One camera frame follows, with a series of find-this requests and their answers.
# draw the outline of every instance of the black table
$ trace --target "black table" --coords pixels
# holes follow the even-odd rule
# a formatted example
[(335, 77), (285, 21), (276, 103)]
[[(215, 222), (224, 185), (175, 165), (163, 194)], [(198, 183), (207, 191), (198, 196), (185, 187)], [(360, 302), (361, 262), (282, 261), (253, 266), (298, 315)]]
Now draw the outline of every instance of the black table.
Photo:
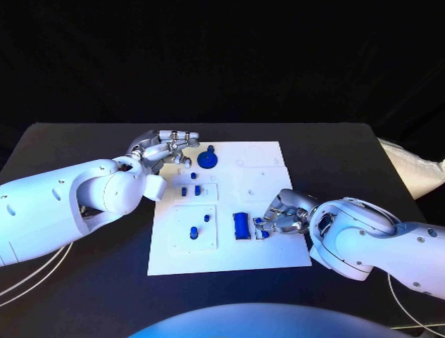
[[(0, 184), (123, 155), (132, 140), (149, 129), (199, 132), (202, 142), (279, 141), (296, 190), (321, 201), (357, 197), (403, 220), (425, 221), (378, 140), (363, 124), (35, 124), (2, 170)], [(246, 302), (303, 304), (390, 327), (415, 325), (394, 303), (378, 269), (364, 282), (339, 276), (315, 261), (305, 268), (149, 277), (153, 210), (155, 203), (143, 199), (130, 215), (74, 243), (46, 281), (0, 308), (0, 335), (123, 337), (179, 313)], [(0, 291), (46, 259), (0, 268)], [(416, 318), (445, 323), (445, 301), (397, 282), (394, 286)]]

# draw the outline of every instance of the black backdrop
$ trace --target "black backdrop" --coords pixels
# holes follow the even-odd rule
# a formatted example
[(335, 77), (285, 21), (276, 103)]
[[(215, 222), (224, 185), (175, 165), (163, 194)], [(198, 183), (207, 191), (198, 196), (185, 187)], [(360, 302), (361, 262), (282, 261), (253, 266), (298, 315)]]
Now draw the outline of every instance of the black backdrop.
[(445, 5), (0, 1), (0, 168), (38, 121), (364, 122), (439, 160)]

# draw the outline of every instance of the hole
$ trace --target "hole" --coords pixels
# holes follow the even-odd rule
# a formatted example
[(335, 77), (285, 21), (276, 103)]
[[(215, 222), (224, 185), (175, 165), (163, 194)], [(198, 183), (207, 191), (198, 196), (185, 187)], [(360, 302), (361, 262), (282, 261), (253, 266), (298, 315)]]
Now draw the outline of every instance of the hole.
[(59, 201), (61, 197), (59, 197), (58, 191), (55, 189), (52, 189), (52, 194), (54, 194), (55, 199)]
[(10, 216), (15, 216), (15, 215), (16, 215), (16, 212), (13, 211), (10, 205), (6, 206), (6, 210), (7, 210)]

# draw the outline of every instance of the blue knob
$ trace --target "blue knob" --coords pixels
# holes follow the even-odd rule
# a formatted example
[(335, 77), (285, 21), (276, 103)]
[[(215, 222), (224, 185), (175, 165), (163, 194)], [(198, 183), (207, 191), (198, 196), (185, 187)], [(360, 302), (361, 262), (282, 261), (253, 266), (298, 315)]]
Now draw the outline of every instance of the blue knob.
[(197, 227), (192, 227), (191, 229), (189, 229), (189, 238), (191, 239), (197, 239), (199, 237), (199, 234), (198, 234), (198, 232), (197, 232)]
[(197, 157), (197, 164), (204, 169), (211, 169), (217, 165), (217, 156), (214, 153), (214, 147), (208, 146), (207, 151), (202, 151), (199, 153), (199, 156)]

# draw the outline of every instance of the robotic hand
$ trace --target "robotic hand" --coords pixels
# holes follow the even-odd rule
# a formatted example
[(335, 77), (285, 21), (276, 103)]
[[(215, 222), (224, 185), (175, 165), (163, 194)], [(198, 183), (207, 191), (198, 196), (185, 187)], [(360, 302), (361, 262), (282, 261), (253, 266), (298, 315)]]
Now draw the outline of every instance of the robotic hand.
[(376, 266), (412, 290), (445, 299), (445, 227), (397, 217), (365, 201), (319, 203), (290, 189), (273, 200), (257, 229), (309, 232), (311, 257), (342, 276), (365, 280)]
[(129, 214), (142, 197), (159, 201), (165, 163), (192, 161), (198, 133), (150, 130), (127, 154), (12, 181), (0, 186), (0, 266), (39, 257)]

